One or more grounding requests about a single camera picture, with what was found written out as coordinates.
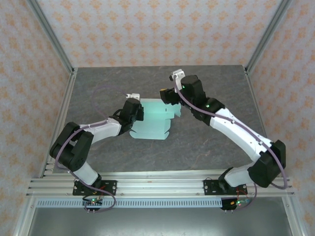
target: metal mounting plate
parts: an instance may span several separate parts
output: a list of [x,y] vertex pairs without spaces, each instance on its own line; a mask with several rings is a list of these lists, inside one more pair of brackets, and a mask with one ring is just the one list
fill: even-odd
[[246,185],[239,185],[238,187],[235,188],[229,188],[227,192],[223,192],[223,190],[219,187],[219,181],[217,179],[205,179],[203,181],[203,190],[205,192],[205,195],[245,195],[242,191],[244,191],[246,194],[247,192],[247,187]]
[[[102,180],[100,186],[104,186],[105,191],[110,192],[114,196],[116,195],[116,188],[117,188],[116,180]],[[87,195],[101,196],[101,195],[106,195],[106,194],[102,192],[96,192],[95,194],[91,194],[91,189],[84,186],[81,182],[75,181],[72,195],[73,196],[87,196]]]

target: robotic arm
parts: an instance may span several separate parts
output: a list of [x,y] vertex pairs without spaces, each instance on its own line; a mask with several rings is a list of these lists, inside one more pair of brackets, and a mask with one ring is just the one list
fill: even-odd
[[90,147],[93,143],[113,136],[121,135],[131,129],[136,120],[143,120],[143,107],[140,104],[138,94],[128,98],[122,109],[117,110],[107,119],[107,122],[78,125],[68,123],[50,149],[51,157],[57,157],[66,140],[79,128],[88,127],[76,134],[66,144],[58,160],[85,184],[94,188],[101,187],[101,176],[86,162]]
[[[221,102],[215,98],[207,97],[203,91],[202,83],[196,75],[185,76],[182,70],[177,70],[169,77],[171,81],[175,80],[180,93],[192,105],[204,111],[210,112],[215,116],[206,115],[193,109],[178,95],[175,88],[162,89],[160,91],[161,99],[165,104],[181,104],[190,109],[193,116],[206,125],[220,131],[236,143],[252,160],[252,163],[239,167],[229,168],[220,177],[217,186],[214,189],[220,189],[223,193],[229,192],[235,187],[247,183],[256,183],[261,187],[268,187],[275,177],[280,173],[279,166],[275,162],[271,153],[262,145],[264,142],[277,156],[283,168],[285,168],[285,145],[280,140],[273,143],[271,140],[257,134],[248,126],[238,120]],[[228,117],[232,122],[223,119]],[[252,135],[252,132],[260,138],[258,142]]]

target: patterned wallpaper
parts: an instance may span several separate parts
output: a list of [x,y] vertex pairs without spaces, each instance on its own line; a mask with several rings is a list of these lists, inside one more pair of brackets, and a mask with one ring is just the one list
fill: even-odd
[[75,67],[247,64],[281,0],[39,0]]
[[293,1],[251,80],[268,136],[286,144],[286,172],[315,232],[314,0]]
[[0,2],[0,235],[47,154],[68,73],[26,0]]

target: dark gray workbench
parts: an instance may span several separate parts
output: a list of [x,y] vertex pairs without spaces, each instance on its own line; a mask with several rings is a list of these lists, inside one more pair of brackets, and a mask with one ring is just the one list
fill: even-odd
[[[99,85],[119,86],[126,93],[139,93],[142,98],[159,98],[160,89],[173,86],[168,77],[179,68],[186,75],[197,75],[207,96],[221,101],[241,121],[263,134],[240,65],[79,68],[66,123],[88,124],[102,120],[91,106],[91,94]],[[104,89],[96,95],[98,106],[108,116],[122,108],[125,100],[112,89]],[[93,144],[88,162],[97,172],[128,172],[226,169],[247,164],[250,159],[223,134],[182,108],[182,116],[172,120],[166,140],[133,139],[125,133]]]

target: light blue fabric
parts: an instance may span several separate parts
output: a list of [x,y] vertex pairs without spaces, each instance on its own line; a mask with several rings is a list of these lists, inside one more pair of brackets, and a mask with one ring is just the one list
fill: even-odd
[[161,99],[141,99],[144,120],[136,121],[130,135],[135,139],[164,140],[169,135],[171,119],[181,115],[181,105],[166,105]]

